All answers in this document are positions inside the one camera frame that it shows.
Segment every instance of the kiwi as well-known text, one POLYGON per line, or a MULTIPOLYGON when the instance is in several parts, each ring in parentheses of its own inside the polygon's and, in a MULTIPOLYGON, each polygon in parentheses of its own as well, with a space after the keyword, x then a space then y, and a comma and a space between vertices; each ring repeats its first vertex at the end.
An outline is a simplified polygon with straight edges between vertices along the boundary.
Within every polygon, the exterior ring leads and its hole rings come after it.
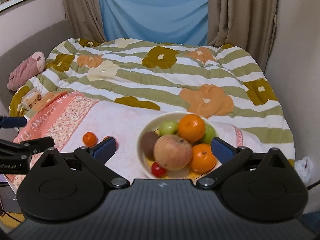
POLYGON ((154 160, 153 148, 158 139, 159 139, 159 135, 157 135, 155 132, 152 132, 152 131, 146 132, 141 137, 140 148, 149 160, 154 160))

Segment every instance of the striped comforter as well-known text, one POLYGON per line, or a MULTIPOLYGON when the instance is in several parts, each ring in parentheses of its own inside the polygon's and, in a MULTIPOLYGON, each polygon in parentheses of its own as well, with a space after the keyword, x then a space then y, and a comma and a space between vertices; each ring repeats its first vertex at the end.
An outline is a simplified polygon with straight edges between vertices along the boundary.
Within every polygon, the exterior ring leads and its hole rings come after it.
MULTIPOLYGON (((25 114, 19 100, 34 87, 42 96, 77 90, 155 111, 190 111, 231 123, 256 135, 265 151, 279 147, 294 159, 293 137, 280 103, 256 62, 239 47, 69 39, 51 52, 46 70, 16 93, 12 115, 25 114)), ((33 114, 30 110, 26 116, 33 114)))

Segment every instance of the plastic bag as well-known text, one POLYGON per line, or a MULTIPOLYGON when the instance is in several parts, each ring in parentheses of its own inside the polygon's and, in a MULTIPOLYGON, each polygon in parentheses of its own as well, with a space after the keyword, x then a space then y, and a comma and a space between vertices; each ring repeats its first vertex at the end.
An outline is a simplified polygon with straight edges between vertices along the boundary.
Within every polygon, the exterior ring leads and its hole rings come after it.
POLYGON ((307 184, 310 180, 313 164, 309 157, 304 157, 302 160, 297 160, 294 163, 294 169, 298 173, 300 179, 304 184, 307 184))

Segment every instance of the fruit bowl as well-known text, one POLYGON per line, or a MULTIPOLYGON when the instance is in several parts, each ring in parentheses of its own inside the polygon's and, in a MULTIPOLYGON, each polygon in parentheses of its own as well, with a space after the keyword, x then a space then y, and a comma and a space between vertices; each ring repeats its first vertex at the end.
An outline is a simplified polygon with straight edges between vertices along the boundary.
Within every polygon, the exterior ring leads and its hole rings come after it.
MULTIPOLYGON (((156 132, 159 129, 160 124, 164 121, 177 121, 177 122, 179 122, 182 119, 182 117, 184 117, 187 114, 192 114, 192 113, 189 113, 189 112, 170 112, 170 113, 161 114, 158 117, 156 117, 155 119, 153 119, 152 121, 150 121, 141 130, 139 137, 138 137, 136 149, 137 149, 137 155, 138 155, 138 159, 139 159, 140 168, 142 169, 143 173, 148 178, 159 179, 151 173, 151 165, 154 163, 154 160, 148 159, 140 148, 142 136, 146 132, 149 132, 149 131, 156 132)), ((216 132, 216 136, 219 136, 217 134, 217 129, 214 127, 214 125, 212 125, 205 118, 202 118, 202 119, 204 120, 204 123, 206 125, 210 125, 211 127, 213 127, 213 129, 216 132)), ((217 161, 217 164, 215 165, 215 167, 212 170, 218 168, 220 165, 221 165, 221 163, 219 161, 217 161)), ((190 165, 187 165, 185 168, 183 168, 179 171, 168 171, 166 176, 161 179, 191 179, 191 180, 193 180, 193 182, 195 182, 199 178, 203 177, 205 174, 211 172, 212 170, 205 172, 205 173, 196 173, 196 172, 192 171, 190 165)))

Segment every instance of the stuffed animal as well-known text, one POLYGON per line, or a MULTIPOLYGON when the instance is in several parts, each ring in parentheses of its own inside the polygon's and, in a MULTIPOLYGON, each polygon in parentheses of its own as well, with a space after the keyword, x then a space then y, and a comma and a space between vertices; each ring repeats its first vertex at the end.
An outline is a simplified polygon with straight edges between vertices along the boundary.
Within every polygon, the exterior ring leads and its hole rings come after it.
POLYGON ((35 52, 25 61, 16 67, 10 74, 7 88, 12 91, 17 91, 30 78, 40 74, 45 67, 45 57, 42 52, 35 52))

